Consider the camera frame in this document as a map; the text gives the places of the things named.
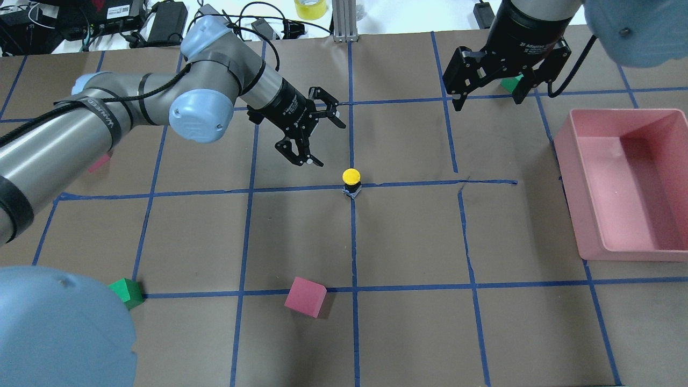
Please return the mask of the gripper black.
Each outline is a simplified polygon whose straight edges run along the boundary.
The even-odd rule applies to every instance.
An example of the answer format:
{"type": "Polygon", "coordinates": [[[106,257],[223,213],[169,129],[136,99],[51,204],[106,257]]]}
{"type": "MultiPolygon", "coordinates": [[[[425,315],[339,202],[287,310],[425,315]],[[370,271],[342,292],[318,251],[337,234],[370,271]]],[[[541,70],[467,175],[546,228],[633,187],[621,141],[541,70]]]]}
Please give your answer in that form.
{"type": "Polygon", "coordinates": [[[278,85],[259,81],[247,92],[249,120],[256,125],[268,120],[282,130],[285,137],[274,147],[287,161],[299,167],[324,166],[311,152],[310,136],[316,121],[321,119],[329,120],[339,129],[347,128],[339,117],[339,104],[334,96],[318,86],[309,88],[307,99],[284,78],[278,85]],[[317,101],[324,103],[324,109],[317,110],[314,104],[317,101]]]}
{"type": "Polygon", "coordinates": [[[458,47],[442,75],[454,111],[494,80],[521,74],[511,93],[516,105],[554,81],[571,56],[563,37],[571,20],[572,8],[499,8],[485,45],[479,51],[458,47]]]}

